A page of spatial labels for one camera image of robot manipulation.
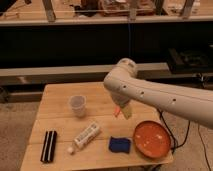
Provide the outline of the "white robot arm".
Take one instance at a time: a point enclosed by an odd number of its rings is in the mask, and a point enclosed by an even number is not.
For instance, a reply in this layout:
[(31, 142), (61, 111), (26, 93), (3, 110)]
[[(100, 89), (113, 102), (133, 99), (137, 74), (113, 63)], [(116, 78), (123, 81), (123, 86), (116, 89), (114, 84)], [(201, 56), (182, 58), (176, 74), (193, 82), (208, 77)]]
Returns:
[(122, 58), (103, 84), (113, 102), (125, 107), (135, 100), (213, 129), (213, 91), (137, 78), (137, 64)]

